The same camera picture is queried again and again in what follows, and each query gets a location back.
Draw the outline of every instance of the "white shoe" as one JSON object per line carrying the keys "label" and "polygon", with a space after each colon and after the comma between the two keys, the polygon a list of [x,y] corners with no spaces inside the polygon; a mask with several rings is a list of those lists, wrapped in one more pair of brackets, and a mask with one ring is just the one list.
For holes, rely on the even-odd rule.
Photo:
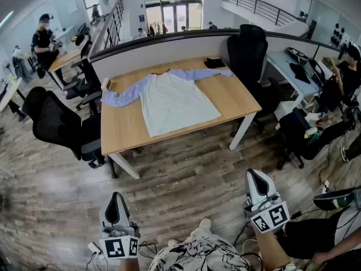
{"label": "white shoe", "polygon": [[349,159],[346,157],[346,150],[344,147],[341,146],[341,157],[342,157],[342,160],[344,161],[344,163],[349,163]]}
{"label": "white shoe", "polygon": [[168,247],[175,247],[176,245],[179,245],[179,241],[176,239],[171,239],[168,241]]}
{"label": "white shoe", "polygon": [[199,228],[203,229],[203,230],[210,230],[210,227],[212,225],[212,221],[208,218],[204,218],[200,224],[199,224]]}

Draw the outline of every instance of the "ceiling light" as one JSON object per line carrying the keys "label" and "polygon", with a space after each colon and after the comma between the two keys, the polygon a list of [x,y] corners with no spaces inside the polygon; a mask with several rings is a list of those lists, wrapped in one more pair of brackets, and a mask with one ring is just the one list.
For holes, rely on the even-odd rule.
{"label": "ceiling light", "polygon": [[2,21],[0,22],[0,28],[2,27],[2,25],[5,24],[5,22],[11,17],[11,15],[12,15],[13,13],[14,13],[14,12],[11,11],[8,15],[6,15],[6,17],[4,18],[4,20],[2,20]]}

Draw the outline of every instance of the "purple sleeve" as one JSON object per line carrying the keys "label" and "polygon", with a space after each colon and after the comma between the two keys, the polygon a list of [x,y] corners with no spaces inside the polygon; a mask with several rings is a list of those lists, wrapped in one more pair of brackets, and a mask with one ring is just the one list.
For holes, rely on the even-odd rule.
{"label": "purple sleeve", "polygon": [[108,91],[103,95],[102,102],[114,107],[122,107],[132,103],[140,97],[140,94],[148,84],[151,77],[152,75],[147,75],[145,78],[133,84],[120,95],[115,91]]}
{"label": "purple sleeve", "polygon": [[192,69],[187,71],[184,71],[182,69],[171,69],[169,73],[185,80],[200,80],[214,75],[232,76],[232,72],[229,69],[218,70],[218,69],[209,69],[209,68]]}

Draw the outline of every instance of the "large window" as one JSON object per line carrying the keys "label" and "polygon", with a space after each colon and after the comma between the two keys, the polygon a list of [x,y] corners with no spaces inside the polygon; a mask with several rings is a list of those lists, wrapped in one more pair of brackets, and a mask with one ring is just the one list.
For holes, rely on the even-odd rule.
{"label": "large window", "polygon": [[201,0],[145,0],[148,25],[162,24],[167,33],[201,28]]}
{"label": "large window", "polygon": [[92,21],[92,13],[93,13],[93,6],[97,5],[98,7],[98,11],[99,11],[99,15],[102,15],[102,9],[99,6],[99,0],[84,0],[85,2],[85,7],[86,7],[86,12],[88,14],[89,20]]}

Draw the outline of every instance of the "white connector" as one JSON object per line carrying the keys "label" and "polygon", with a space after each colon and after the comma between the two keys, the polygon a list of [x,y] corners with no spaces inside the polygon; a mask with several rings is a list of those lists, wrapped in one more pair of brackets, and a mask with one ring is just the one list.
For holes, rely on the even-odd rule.
{"label": "white connector", "polygon": [[329,181],[325,181],[324,185],[322,186],[322,194],[326,194],[329,187]]}
{"label": "white connector", "polygon": [[103,260],[105,258],[102,249],[100,249],[95,243],[89,243],[88,248],[91,252],[96,253],[99,259]]}

